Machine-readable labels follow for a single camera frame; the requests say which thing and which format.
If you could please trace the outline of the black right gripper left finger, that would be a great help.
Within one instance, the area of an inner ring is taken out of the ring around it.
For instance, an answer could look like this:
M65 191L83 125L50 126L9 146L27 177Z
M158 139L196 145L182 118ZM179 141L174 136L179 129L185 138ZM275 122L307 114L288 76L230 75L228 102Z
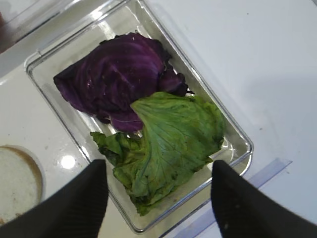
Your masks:
M30 211L1 226L2 238L96 238L109 190L106 162L94 160L72 181Z

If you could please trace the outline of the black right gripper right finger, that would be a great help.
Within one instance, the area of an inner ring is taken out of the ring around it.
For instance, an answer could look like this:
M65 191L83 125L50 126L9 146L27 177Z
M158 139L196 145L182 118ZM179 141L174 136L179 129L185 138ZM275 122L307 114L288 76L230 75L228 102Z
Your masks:
M317 226L280 206L238 175L222 160L214 162L216 171L229 177L229 186L237 185L238 202L232 210L217 211L216 222L224 238L315 238Z

